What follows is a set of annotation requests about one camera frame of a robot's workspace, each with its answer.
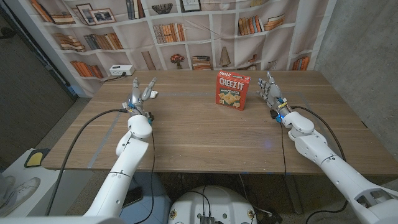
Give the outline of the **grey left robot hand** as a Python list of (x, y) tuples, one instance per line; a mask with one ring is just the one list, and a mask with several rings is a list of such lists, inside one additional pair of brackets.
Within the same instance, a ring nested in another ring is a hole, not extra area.
[(149, 98), (154, 99), (158, 92), (153, 90), (153, 87), (157, 81), (157, 78), (154, 77), (149, 85), (145, 88), (143, 92), (139, 89), (139, 80), (136, 77), (132, 83), (132, 94), (128, 101), (127, 107), (129, 108), (131, 116), (134, 115), (144, 115), (149, 119), (152, 119), (153, 116), (150, 112), (144, 111), (144, 101)]

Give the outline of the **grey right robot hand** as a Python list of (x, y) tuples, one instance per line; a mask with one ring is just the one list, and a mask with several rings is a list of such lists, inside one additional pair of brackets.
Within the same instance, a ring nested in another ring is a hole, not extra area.
[(292, 110), (287, 105), (287, 100), (282, 96), (280, 88), (275, 83), (270, 71), (267, 71), (267, 79), (258, 79), (260, 90), (256, 93), (266, 102), (267, 106), (271, 109), (273, 119), (280, 117), (283, 119)]

